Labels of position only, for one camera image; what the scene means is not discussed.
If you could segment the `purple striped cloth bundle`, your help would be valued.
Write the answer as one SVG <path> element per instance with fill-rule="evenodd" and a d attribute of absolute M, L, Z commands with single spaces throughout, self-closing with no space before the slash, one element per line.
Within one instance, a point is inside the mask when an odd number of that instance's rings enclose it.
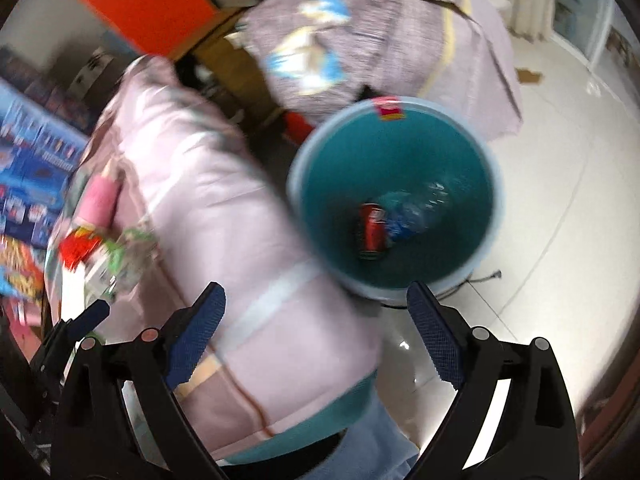
<path fill-rule="evenodd" d="M 490 0 L 265 0 L 239 29 L 273 99 L 309 125 L 371 91 L 436 103 L 485 140 L 521 129 L 511 39 Z"/>

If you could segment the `pink paper cup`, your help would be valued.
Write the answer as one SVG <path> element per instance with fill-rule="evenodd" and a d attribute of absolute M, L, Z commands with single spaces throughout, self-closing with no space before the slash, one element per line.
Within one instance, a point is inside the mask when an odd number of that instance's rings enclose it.
<path fill-rule="evenodd" d="M 75 211 L 75 222 L 108 229 L 113 221 L 122 184 L 119 179 L 95 174 L 89 180 Z"/>

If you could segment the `pink plaid quilt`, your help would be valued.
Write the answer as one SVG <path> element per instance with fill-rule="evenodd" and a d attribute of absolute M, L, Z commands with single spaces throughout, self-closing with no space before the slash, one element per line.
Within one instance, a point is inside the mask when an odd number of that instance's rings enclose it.
<path fill-rule="evenodd" d="M 374 395 L 382 336 L 299 233 L 288 207 L 218 107 L 174 66 L 142 56 L 122 75 L 73 176 L 47 251 L 55 318 L 69 315 L 58 244 L 88 179 L 108 162 L 124 178 L 112 229 L 143 224 L 157 257 L 99 326 L 127 341 L 190 306 L 209 283 L 226 310 L 190 382 L 183 413 L 217 460 L 282 454 L 352 426 Z"/>

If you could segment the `cardboard scrap on floor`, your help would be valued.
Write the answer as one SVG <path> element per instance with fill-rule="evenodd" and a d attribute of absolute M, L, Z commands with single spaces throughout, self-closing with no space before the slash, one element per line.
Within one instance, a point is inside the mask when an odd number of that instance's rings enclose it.
<path fill-rule="evenodd" d="M 520 84 L 540 84 L 544 75 L 539 72 L 533 72 L 528 68 L 518 68 L 516 70 L 516 76 L 518 76 L 518 82 Z"/>

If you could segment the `red soda can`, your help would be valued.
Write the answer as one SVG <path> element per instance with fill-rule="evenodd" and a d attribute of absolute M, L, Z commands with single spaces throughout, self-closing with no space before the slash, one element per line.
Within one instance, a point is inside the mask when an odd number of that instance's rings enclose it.
<path fill-rule="evenodd" d="M 363 260 L 382 258 L 388 249 L 386 210 L 377 203 L 364 203 L 358 210 L 358 256 Z"/>

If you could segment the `blue toy box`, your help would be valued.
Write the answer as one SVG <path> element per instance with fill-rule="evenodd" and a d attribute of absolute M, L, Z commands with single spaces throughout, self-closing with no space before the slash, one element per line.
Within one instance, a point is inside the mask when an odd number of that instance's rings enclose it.
<path fill-rule="evenodd" d="M 42 304 L 43 267 L 88 139 L 1 83 L 1 293 Z"/>

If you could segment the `red round stool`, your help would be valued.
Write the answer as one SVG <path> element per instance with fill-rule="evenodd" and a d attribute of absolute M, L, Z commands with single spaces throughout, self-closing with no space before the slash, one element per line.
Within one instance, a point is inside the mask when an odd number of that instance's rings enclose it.
<path fill-rule="evenodd" d="M 283 114 L 285 132 L 283 136 L 295 146 L 301 146 L 314 132 L 314 127 L 309 125 L 301 114 L 288 110 Z"/>

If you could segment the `green melon seed packet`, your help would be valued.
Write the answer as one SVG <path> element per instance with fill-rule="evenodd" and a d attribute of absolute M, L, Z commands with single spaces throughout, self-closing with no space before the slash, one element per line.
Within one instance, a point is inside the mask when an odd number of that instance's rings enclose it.
<path fill-rule="evenodd" d="M 144 226 L 122 231 L 117 240 L 105 242 L 107 251 L 108 290 L 111 294 L 131 292 L 154 261 L 157 242 Z"/>

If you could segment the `clear water bottle blue label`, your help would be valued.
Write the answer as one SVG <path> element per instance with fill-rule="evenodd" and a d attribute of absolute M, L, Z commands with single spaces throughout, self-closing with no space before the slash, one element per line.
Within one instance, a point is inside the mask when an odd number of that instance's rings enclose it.
<path fill-rule="evenodd" d="M 411 192 L 385 193 L 378 201 L 387 214 L 387 240 L 396 244 L 438 226 L 449 209 L 450 194 L 441 183 L 430 182 Z"/>

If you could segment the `teal plastic trash bin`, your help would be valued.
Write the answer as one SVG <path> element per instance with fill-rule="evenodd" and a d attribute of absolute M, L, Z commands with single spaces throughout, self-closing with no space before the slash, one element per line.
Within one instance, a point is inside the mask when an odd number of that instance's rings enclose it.
<path fill-rule="evenodd" d="M 357 102 L 314 129 L 286 195 L 312 248 L 350 292 L 399 307 L 421 281 L 439 295 L 494 244 L 503 185 L 470 122 L 417 98 Z"/>

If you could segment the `brown wooden cabinet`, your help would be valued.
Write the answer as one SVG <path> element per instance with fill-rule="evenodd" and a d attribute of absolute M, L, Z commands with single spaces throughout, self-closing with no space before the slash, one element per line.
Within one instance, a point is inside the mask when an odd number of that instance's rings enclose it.
<path fill-rule="evenodd" d="M 244 49 L 239 39 L 232 38 L 245 9 L 221 10 L 210 23 L 212 28 L 194 44 L 190 53 L 210 70 L 217 84 L 230 96 L 232 117 L 249 134 L 270 127 L 282 115 L 274 102 L 262 70 Z"/>

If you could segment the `red snack wrapper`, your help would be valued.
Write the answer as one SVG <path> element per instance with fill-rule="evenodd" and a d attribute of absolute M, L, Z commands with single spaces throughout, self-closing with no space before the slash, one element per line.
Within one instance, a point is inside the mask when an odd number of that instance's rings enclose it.
<path fill-rule="evenodd" d="M 58 254 L 67 270 L 75 270 L 103 244 L 103 237 L 92 229 L 74 229 L 58 245 Z"/>

